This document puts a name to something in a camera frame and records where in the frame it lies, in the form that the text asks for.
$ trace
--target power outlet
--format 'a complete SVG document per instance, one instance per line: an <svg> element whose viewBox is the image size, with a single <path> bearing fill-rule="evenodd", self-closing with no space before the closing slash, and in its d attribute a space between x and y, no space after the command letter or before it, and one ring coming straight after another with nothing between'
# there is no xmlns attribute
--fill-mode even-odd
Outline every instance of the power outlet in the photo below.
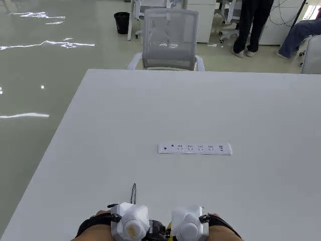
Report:
<svg viewBox="0 0 321 241"><path fill-rule="evenodd" d="M201 154L201 155L231 155L232 148L226 144L159 144L160 154Z"/></svg>

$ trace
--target trash can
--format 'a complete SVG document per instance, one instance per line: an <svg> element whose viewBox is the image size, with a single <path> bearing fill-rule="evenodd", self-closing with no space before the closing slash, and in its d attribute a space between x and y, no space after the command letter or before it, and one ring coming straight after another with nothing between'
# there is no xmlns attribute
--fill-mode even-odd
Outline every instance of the trash can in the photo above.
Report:
<svg viewBox="0 0 321 241"><path fill-rule="evenodd" d="M129 13L119 12L114 14L119 34L128 34Z"/></svg>

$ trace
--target glossy floor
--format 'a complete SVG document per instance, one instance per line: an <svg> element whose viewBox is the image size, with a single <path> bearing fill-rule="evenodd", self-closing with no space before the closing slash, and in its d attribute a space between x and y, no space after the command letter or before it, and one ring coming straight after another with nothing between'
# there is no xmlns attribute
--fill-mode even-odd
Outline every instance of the glossy floor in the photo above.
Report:
<svg viewBox="0 0 321 241"><path fill-rule="evenodd" d="M123 0L0 0L0 236L86 70L124 69L141 51L115 30L113 14L128 9ZM276 47L238 59L217 41L198 45L208 71L300 71Z"/></svg>

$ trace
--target drawer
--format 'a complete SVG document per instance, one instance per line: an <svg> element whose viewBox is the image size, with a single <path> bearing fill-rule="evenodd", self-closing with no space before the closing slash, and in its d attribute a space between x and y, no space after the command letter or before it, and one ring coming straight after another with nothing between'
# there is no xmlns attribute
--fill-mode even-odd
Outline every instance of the drawer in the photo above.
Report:
<svg viewBox="0 0 321 241"><path fill-rule="evenodd" d="M187 4L214 5L216 0L187 0Z"/></svg>

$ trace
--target jeans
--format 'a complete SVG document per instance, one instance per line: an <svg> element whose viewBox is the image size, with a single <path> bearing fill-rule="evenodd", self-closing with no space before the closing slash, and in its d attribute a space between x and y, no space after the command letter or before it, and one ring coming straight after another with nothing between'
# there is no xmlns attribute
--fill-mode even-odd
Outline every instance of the jeans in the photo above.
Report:
<svg viewBox="0 0 321 241"><path fill-rule="evenodd" d="M251 33L250 45L247 46L251 52L259 49L259 40L263 27L270 15L273 0L243 0L242 10L239 23L239 37L234 43L234 52L240 53L245 49L247 38L249 36L251 25L253 28Z"/></svg>
<svg viewBox="0 0 321 241"><path fill-rule="evenodd" d="M321 19L301 21L291 29L279 53L286 58L290 58L299 49L300 44L306 37L319 34L321 34Z"/></svg>

